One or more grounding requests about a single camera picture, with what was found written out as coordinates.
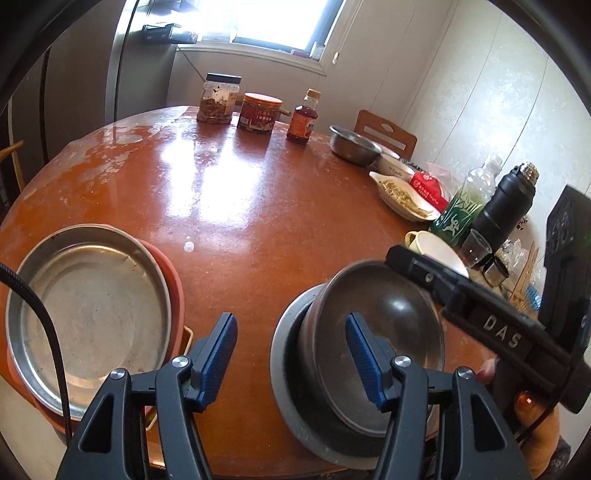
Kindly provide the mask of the right hand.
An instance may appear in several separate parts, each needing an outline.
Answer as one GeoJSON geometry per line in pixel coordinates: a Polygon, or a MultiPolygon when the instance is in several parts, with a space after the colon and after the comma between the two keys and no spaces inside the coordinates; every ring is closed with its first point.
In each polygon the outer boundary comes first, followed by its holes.
{"type": "MultiPolygon", "coordinates": [[[[514,403],[517,418],[524,428],[530,427],[544,413],[546,405],[529,393],[520,393],[514,403]]],[[[533,479],[538,479],[551,463],[560,440],[559,409],[554,408],[544,421],[522,443],[521,451],[533,479]]]]}

